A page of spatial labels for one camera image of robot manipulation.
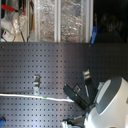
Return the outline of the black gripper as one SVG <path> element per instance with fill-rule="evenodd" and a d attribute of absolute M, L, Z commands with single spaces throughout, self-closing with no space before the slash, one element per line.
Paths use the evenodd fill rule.
<path fill-rule="evenodd" d="M 86 71 L 83 71 L 83 78 L 84 78 L 84 82 L 85 82 L 86 95 L 89 99 L 89 109 L 92 109 L 95 106 L 95 102 L 96 102 L 98 93 L 101 90 L 101 88 L 103 87 L 103 82 L 100 82 L 98 84 L 98 87 L 95 88 L 89 69 L 87 69 Z M 82 97 L 79 94 L 77 94 L 70 86 L 65 84 L 63 87 L 63 91 L 83 111 L 85 111 L 88 108 L 87 102 L 85 100 L 83 100 Z"/>

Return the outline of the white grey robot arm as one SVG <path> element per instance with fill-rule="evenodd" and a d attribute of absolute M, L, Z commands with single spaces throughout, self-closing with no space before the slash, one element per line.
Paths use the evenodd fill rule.
<path fill-rule="evenodd" d="M 63 120 L 62 128 L 128 128 L 128 82 L 121 76 L 100 82 L 91 103 L 67 84 L 63 91 L 85 114 Z"/>

